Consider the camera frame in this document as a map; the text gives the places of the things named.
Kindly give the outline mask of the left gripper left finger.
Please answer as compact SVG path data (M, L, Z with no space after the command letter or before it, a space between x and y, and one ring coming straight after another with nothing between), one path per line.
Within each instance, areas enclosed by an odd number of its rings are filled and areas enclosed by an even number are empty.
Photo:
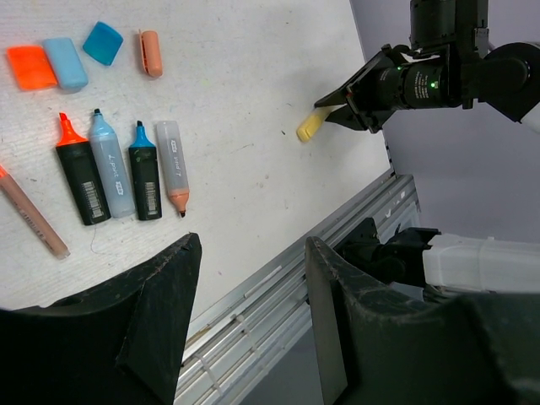
M173 403L201 258L190 233L50 306L3 310L2 403Z

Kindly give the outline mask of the black orange-capped highlighter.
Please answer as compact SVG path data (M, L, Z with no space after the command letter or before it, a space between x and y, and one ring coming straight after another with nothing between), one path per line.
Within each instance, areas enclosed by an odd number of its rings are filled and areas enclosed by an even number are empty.
M86 226L111 218L89 140L78 135L64 112L59 113L61 137L56 152L80 218Z

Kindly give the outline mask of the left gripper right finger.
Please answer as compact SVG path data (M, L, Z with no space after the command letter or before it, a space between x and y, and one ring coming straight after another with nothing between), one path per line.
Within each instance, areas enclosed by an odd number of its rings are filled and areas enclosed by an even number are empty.
M536 404L539 298L463 294L414 300L305 243L326 404Z

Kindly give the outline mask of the pastel blue highlighter cap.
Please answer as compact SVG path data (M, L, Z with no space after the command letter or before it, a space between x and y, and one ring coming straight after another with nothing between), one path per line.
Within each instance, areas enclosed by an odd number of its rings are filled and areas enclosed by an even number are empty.
M42 45L61 89L75 91L89 83L88 75L70 38L50 38L43 40Z

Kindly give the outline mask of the thin orange highlighter pen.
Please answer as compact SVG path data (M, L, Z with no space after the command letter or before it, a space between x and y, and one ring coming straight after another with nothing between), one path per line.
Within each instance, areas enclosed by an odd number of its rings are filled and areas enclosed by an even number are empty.
M1 190L54 257L62 260L70 255L68 247L58 233L3 167L1 167Z

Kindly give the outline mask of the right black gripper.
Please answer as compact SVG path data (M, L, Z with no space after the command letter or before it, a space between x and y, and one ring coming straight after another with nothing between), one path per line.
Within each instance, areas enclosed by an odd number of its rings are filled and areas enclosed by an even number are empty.
M513 122L530 111L530 45L489 47L488 2L412 1L409 46L385 44L344 84L315 102L325 122L378 132L399 110L486 103Z

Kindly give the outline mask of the pastel yellow highlighter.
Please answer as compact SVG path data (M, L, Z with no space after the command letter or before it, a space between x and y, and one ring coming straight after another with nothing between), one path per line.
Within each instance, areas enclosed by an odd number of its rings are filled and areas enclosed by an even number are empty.
M302 143L307 143L320 129L332 112L330 107L315 108L298 126L296 135Z

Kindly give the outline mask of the dark blue highlighter cap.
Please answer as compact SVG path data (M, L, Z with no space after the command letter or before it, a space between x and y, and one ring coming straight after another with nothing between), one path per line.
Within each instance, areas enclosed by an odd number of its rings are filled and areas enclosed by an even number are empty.
M123 43L122 35L98 21L83 44L83 50L104 66L111 66Z

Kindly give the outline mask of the pastel coral highlighter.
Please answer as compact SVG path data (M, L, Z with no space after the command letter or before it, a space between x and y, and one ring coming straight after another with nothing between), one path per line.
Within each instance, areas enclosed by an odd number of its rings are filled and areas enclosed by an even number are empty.
M178 214L184 218L190 189L180 129L176 121L158 121L156 130L167 196Z

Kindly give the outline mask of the orange highlighter cap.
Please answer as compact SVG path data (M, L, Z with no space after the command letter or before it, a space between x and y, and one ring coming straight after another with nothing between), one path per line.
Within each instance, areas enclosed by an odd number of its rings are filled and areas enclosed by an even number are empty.
M7 49L9 66L23 91L57 87L58 82L42 46L12 46Z

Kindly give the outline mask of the black blue-capped highlighter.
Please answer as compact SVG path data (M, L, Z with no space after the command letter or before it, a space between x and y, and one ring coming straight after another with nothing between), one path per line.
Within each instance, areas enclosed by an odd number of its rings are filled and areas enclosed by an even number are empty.
M128 154L132 173L137 216L141 221L162 217L157 148L147 138L145 127L137 121L135 141Z

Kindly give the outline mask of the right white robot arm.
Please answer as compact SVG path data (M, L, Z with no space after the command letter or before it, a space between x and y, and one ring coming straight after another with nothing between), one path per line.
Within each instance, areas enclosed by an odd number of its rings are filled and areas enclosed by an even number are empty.
M502 119L535 124L539 51L489 46L485 1L413 1L405 46L383 46L318 101L328 121L384 132L427 213L492 229L538 197L539 161Z

